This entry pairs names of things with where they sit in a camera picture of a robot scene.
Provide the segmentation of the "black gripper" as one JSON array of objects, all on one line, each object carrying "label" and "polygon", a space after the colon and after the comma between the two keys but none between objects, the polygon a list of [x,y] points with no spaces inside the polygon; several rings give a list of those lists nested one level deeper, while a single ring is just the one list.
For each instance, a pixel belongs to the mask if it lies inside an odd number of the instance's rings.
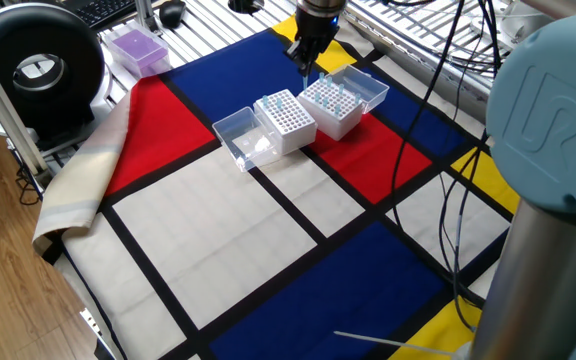
[{"label": "black gripper", "polygon": [[301,74],[308,76],[319,55],[326,51],[339,30],[339,16],[318,17],[307,12],[296,13],[295,42],[286,49],[286,56],[295,64],[303,64]]}]

